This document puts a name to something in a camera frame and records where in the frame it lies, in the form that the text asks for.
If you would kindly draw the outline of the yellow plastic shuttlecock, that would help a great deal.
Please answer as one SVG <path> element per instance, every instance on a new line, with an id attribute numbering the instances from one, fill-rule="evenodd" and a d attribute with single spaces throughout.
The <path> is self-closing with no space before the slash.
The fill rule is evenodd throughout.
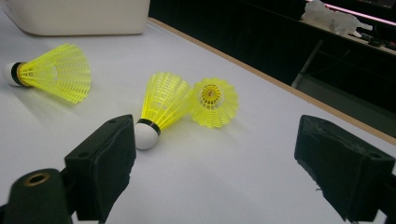
<path id="1" fill-rule="evenodd" d="M 2 76 L 10 86 L 37 88 L 73 104 L 87 97 L 92 82 L 89 62 L 73 44 L 62 44 L 30 62 L 9 63 Z"/>
<path id="2" fill-rule="evenodd" d="M 141 118 L 134 126 L 137 149 L 152 148 L 162 131 L 187 113 L 190 90 L 187 81 L 172 73 L 161 72 L 149 78 Z"/>
<path id="3" fill-rule="evenodd" d="M 239 108 L 234 86 L 216 77 L 195 83 L 190 102 L 191 119 L 207 128 L 220 128 L 228 124 Z"/>

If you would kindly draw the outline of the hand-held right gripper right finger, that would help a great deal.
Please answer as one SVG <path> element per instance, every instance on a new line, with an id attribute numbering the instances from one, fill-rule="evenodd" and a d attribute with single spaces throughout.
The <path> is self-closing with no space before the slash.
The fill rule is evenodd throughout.
<path id="1" fill-rule="evenodd" d="M 396 222 L 396 158 L 326 119 L 300 118 L 294 159 L 343 220 Z"/>

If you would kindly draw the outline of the grey metal frame desk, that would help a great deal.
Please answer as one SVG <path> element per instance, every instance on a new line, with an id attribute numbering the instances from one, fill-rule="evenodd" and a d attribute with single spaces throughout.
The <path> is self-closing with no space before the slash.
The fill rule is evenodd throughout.
<path id="1" fill-rule="evenodd" d="M 378 50 L 379 52 L 383 52 L 383 53 L 386 53 L 387 55 L 396 57 L 396 49 L 389 49 L 389 48 L 386 47 L 385 44 L 379 45 L 378 47 L 376 47 L 374 45 L 370 45 L 369 41 L 372 40 L 372 38 L 370 36 L 368 36 L 368 35 L 366 35 L 366 39 L 363 39 L 363 38 L 359 37 L 359 33 L 358 32 L 355 32 L 353 35 L 351 35 L 351 34 L 348 34 L 348 35 L 337 35 L 336 33 L 332 33 L 328 28 L 325 28 L 325 27 L 322 27 L 322 26 L 317 26 L 315 24 L 311 24 L 311 23 L 306 22 L 306 21 L 300 21 L 300 23 L 301 24 L 305 24 L 308 27 L 320 30 L 321 32 L 325 32 L 326 34 L 338 36 L 338 37 L 342 38 L 343 40 L 349 41 L 350 44 L 353 44 L 353 43 L 359 44 L 361 46 L 365 46 L 366 48 L 375 49 L 375 50 Z M 321 38 L 317 42 L 317 44 L 314 46 L 314 48 L 311 50 L 311 53 L 308 56 L 307 60 L 305 61 L 303 68 L 300 70 L 300 72 L 298 73 L 296 78 L 291 83 L 291 86 L 294 89 L 298 88 L 300 82 L 302 81 L 303 77 L 305 76 L 306 70 L 308 69 L 309 65 L 313 62 L 315 56 L 318 54 L 318 51 L 319 51 L 319 49 L 320 49 L 320 47 L 322 46 L 323 43 L 324 43 L 324 39 Z"/>

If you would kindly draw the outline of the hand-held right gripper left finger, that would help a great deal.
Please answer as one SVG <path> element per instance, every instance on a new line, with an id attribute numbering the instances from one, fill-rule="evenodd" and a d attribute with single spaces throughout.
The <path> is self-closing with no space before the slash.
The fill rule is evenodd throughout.
<path id="1" fill-rule="evenodd" d="M 106 222 L 129 184 L 135 158 L 130 114 L 106 121 L 64 158 L 69 208 L 78 219 Z"/>

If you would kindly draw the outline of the white crumpled plastic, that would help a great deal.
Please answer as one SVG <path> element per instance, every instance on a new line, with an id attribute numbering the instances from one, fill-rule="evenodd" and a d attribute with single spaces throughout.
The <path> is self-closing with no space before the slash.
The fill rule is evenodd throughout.
<path id="1" fill-rule="evenodd" d="M 355 16 L 329 9 L 320 0 L 311 0 L 305 4 L 302 21 L 328 30 L 336 35 L 354 35 L 361 37 L 358 28 L 372 31 L 373 26 L 360 22 Z"/>

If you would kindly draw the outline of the white plastic storage bin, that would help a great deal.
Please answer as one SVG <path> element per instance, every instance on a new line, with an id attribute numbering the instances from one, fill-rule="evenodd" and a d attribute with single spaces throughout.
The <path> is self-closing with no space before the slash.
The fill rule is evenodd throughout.
<path id="1" fill-rule="evenodd" d="M 33 35 L 141 34 L 150 0 L 0 0 L 0 8 Z"/>

